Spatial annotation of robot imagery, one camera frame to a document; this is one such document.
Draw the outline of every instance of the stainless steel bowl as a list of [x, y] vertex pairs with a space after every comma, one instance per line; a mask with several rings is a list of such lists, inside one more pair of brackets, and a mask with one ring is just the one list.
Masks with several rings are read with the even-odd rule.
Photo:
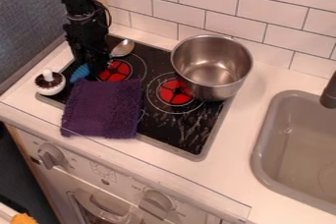
[[198, 35], [174, 48], [171, 63], [194, 97], [218, 101], [238, 92], [252, 68], [252, 56], [231, 38]]

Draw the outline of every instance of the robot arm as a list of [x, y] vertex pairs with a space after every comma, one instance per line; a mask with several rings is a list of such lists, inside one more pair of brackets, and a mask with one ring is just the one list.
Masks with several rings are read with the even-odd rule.
[[111, 16], [96, 0], [62, 0], [62, 3], [66, 6], [68, 20], [63, 29], [75, 60], [81, 64], [88, 63], [90, 72], [98, 76], [109, 61], [106, 35]]

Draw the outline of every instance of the faucet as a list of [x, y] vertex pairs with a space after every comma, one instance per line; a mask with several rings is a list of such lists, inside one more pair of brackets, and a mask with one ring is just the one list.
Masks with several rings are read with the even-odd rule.
[[328, 109], [336, 109], [336, 72], [321, 94], [319, 102]]

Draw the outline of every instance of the yellow object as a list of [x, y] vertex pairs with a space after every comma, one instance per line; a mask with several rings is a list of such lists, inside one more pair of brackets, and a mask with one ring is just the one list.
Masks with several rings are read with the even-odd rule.
[[13, 217], [11, 224], [37, 224], [37, 222], [25, 213], [20, 213]]

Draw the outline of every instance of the sink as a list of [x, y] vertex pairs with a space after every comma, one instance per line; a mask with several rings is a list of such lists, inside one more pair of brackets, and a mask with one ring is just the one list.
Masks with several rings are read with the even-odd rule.
[[336, 110], [319, 96], [274, 96], [252, 153], [252, 171], [270, 190], [336, 214]]

